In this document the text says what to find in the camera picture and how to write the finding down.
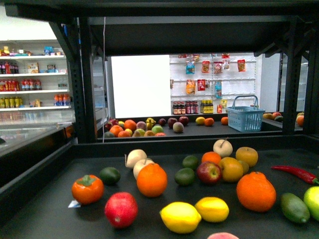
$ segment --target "orange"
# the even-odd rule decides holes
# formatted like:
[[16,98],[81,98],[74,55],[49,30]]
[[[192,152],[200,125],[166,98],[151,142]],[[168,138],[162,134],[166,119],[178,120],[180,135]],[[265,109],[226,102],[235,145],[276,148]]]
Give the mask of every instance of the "orange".
[[205,119],[204,124],[206,126],[212,126],[214,124],[214,119],[213,118],[207,118],[207,119]]
[[122,127],[120,127],[119,125],[114,125],[110,128],[109,130],[112,134],[114,134],[115,137],[118,137],[119,132],[124,131],[124,129]]
[[136,181],[144,196],[154,198],[165,191],[167,174],[157,163],[150,163],[140,170]]
[[119,132],[119,134],[118,134],[118,138],[121,138],[121,137],[131,137],[131,133],[126,131],[126,130],[123,130],[123,131]]
[[134,132],[136,130],[136,123],[131,119],[127,119],[124,122],[124,128],[125,129],[129,128],[132,132]]
[[298,116],[298,117],[297,117],[297,124],[298,124],[300,127],[303,127],[303,126],[304,126],[304,116]]
[[247,209],[263,213],[270,210],[276,201],[276,190],[261,172],[251,172],[237,183],[237,197]]
[[221,118],[220,122],[222,125],[228,125],[228,117]]
[[213,151],[209,151],[203,154],[202,158],[201,158],[201,162],[206,162],[206,161],[210,161],[213,163],[218,164],[221,161],[221,157],[218,153],[213,152]]

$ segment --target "basket handle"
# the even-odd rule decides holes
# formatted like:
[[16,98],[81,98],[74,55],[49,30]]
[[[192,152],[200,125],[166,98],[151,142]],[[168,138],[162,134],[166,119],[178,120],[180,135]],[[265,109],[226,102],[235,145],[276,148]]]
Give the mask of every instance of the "basket handle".
[[255,103],[254,103],[254,108],[258,109],[258,98],[255,95],[236,96],[236,98],[234,99],[234,102],[233,102],[233,106],[232,106],[233,109],[235,108],[235,102],[236,102],[237,98],[243,98],[243,97],[255,97],[256,100],[255,100]]

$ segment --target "packaged snack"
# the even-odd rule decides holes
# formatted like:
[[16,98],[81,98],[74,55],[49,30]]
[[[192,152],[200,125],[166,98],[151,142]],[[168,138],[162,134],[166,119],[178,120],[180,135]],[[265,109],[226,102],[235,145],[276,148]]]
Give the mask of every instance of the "packaged snack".
[[205,90],[205,79],[198,79],[197,80],[197,90],[204,91]]
[[237,61],[238,72],[246,71],[246,62],[245,60],[238,60]]
[[195,65],[192,61],[186,63],[186,74],[195,74]]
[[209,61],[203,61],[201,63],[201,71],[202,73],[209,73]]
[[214,62],[214,74],[223,73],[223,62],[221,61],[215,61]]
[[186,93],[187,94],[195,94],[195,82],[194,80],[186,81]]
[[221,81],[216,81],[215,82],[215,97],[218,98],[218,99],[222,98]]

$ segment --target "green fruit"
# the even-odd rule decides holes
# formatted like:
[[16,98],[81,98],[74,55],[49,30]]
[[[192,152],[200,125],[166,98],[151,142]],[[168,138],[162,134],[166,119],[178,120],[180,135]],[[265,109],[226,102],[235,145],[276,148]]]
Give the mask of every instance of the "green fruit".
[[198,167],[198,158],[194,155],[186,156],[185,159],[183,159],[182,166],[184,168],[191,168],[192,170],[196,170]]
[[121,174],[114,167],[106,167],[100,171],[100,178],[104,184],[114,185],[120,180]]
[[281,196],[281,209],[285,217],[294,223],[306,223],[310,219],[306,204],[292,193]]
[[195,181],[195,172],[191,168],[182,168],[175,173],[175,182],[179,186],[188,186]]
[[311,216],[319,221],[319,186],[312,186],[306,190],[304,203],[307,205]]

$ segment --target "red apple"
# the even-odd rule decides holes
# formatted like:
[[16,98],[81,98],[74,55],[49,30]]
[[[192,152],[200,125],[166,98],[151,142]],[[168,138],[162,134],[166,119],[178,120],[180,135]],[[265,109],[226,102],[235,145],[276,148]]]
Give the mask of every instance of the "red apple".
[[189,118],[187,116],[181,116],[178,119],[179,122],[183,124],[183,126],[186,126],[189,122]]
[[173,124],[178,122],[178,120],[176,118],[169,118],[167,123],[168,123],[168,127],[169,128],[173,128]]
[[273,118],[276,118],[277,116],[281,116],[280,112],[273,112]]
[[165,126],[165,124],[166,124],[166,120],[165,119],[159,119],[159,125],[160,126]]
[[217,164],[206,161],[198,166],[196,174],[202,183],[214,185],[221,179],[222,170]]
[[108,199],[104,214],[114,228],[127,228],[138,215],[138,204],[130,193],[115,193]]

